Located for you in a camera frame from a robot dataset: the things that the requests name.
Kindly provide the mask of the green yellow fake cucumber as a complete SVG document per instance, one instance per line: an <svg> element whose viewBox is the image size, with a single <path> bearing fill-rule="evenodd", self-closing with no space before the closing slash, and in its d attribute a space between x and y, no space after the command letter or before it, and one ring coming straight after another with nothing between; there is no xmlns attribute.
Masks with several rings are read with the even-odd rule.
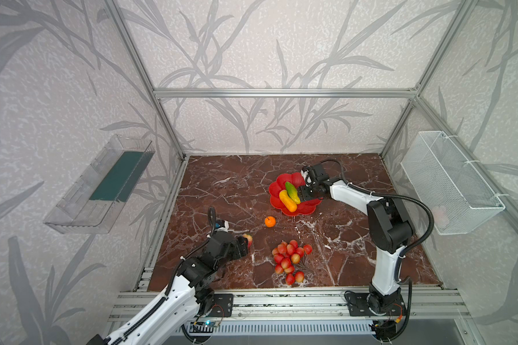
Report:
<svg viewBox="0 0 518 345"><path fill-rule="evenodd" d="M285 182L285 188L289 198L295 202L296 205L299 205L301 200L299 198L297 188L290 182Z"/></svg>

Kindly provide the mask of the yellow fake squash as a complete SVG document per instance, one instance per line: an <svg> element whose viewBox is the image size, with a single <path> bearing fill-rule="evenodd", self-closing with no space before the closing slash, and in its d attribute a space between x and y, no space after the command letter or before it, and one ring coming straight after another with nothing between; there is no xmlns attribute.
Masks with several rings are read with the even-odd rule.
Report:
<svg viewBox="0 0 518 345"><path fill-rule="evenodd" d="M289 196L287 190L281 191L279 193L279 198L290 213L293 213L297 210L297 203Z"/></svg>

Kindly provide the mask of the small orange fake fruit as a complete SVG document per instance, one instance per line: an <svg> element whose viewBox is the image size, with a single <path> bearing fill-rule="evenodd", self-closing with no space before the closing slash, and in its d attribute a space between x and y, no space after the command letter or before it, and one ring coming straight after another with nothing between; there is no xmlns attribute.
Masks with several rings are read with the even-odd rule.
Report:
<svg viewBox="0 0 518 345"><path fill-rule="evenodd" d="M268 216L264 219L267 228L273 228L276 225L276 219L273 216Z"/></svg>

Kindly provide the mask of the red fake grape bunch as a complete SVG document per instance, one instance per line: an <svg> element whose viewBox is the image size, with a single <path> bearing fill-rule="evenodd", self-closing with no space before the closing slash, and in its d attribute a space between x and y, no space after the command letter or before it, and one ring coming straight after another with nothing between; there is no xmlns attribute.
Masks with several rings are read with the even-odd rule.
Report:
<svg viewBox="0 0 518 345"><path fill-rule="evenodd" d="M303 284L309 274L308 257L313 253L310 244L299 244L296 240L281 241L271 251L274 272L283 276L288 286Z"/></svg>

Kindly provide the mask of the red yellow fake apple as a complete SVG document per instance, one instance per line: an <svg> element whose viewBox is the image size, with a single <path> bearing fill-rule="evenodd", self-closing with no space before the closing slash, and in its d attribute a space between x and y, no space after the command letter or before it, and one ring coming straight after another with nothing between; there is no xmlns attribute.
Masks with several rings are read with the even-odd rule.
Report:
<svg viewBox="0 0 518 345"><path fill-rule="evenodd" d="M250 248L253 244L253 237L249 234L244 234L243 237L247 240L247 248Z"/></svg>

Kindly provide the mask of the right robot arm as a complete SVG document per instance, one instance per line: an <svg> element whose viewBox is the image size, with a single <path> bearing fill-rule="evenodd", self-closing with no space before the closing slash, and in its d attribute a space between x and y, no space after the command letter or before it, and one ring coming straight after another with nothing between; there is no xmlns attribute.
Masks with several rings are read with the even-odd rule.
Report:
<svg viewBox="0 0 518 345"><path fill-rule="evenodd" d="M331 178L322 164L302 168L305 185L298 188L302 201L324 197L339 201L368 217L368 231L376 246L375 273L368 293L347 291L344 299L351 316L386 316L403 305L399 274L402 253L413 235L404 203L392 196L377 195L345 180Z"/></svg>

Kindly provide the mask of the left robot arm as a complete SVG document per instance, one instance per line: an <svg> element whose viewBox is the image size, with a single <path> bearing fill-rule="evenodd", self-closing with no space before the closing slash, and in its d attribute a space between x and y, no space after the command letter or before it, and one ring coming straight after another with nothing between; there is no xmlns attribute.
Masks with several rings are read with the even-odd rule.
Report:
<svg viewBox="0 0 518 345"><path fill-rule="evenodd" d="M248 237L217 230L183 258L167 286L136 316L105 338L98 334L89 344L163 344L184 323L204 316L214 306L210 284L217 270L247 256Z"/></svg>

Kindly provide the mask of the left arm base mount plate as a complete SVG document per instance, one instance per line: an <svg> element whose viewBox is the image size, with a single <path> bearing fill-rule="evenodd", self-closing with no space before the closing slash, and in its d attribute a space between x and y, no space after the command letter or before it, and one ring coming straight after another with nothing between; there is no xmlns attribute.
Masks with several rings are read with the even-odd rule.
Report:
<svg viewBox="0 0 518 345"><path fill-rule="evenodd" d="M231 293L215 293L201 304L199 315L202 317L227 318L233 313L234 295Z"/></svg>

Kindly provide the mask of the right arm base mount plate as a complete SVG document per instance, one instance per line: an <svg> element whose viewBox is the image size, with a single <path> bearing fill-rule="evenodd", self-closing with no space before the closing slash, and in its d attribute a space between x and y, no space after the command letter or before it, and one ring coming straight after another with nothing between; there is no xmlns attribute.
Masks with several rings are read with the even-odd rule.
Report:
<svg viewBox="0 0 518 345"><path fill-rule="evenodd" d="M377 292L355 293L345 291L344 299L350 316L402 317L407 311L401 290L383 296Z"/></svg>

